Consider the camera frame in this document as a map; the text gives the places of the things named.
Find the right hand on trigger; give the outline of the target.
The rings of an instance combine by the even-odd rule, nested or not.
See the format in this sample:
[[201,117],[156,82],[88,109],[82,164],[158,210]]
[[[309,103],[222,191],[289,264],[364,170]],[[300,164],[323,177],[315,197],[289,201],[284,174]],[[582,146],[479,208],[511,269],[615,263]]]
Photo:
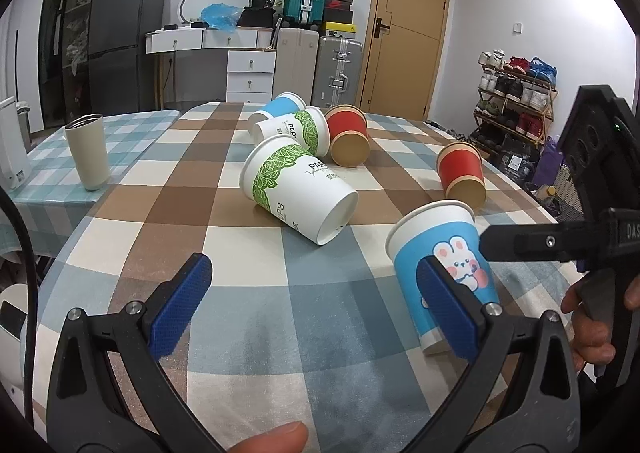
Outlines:
[[585,274],[566,292],[561,311],[572,314],[574,337],[570,342],[575,372],[581,371],[586,364],[607,365],[616,354],[610,343],[610,328],[603,322],[594,321],[585,311],[582,296],[578,289],[585,283],[589,274]]

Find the left hand thumb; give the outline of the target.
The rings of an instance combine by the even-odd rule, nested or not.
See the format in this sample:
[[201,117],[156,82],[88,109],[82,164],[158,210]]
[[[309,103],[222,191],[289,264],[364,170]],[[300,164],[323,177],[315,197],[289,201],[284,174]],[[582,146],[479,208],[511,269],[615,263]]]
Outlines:
[[309,431],[301,421],[292,421],[266,433],[245,439],[229,453],[300,453],[304,451]]

